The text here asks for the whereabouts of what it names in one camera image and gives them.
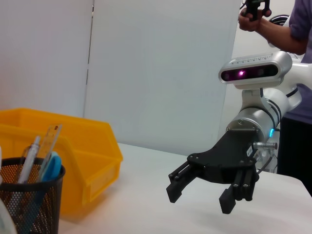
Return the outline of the person's bare hand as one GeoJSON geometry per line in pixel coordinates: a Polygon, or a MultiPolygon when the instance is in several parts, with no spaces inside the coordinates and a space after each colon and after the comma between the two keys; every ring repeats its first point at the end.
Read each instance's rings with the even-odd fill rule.
{"type": "Polygon", "coordinates": [[[262,19],[262,11],[257,11],[257,20],[253,20],[252,14],[247,14],[247,8],[244,8],[238,16],[239,28],[243,31],[253,32],[258,29],[262,19]]]}

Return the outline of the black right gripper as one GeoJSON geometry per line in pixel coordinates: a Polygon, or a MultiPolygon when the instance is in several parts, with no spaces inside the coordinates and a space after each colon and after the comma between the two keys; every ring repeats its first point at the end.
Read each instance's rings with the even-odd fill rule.
{"type": "Polygon", "coordinates": [[[255,130],[229,130],[209,150],[193,153],[168,177],[169,201],[175,203],[183,189],[195,178],[218,184],[231,184],[219,198],[223,214],[230,214],[236,201],[252,201],[259,175],[253,158],[253,143],[258,141],[255,130]]]}

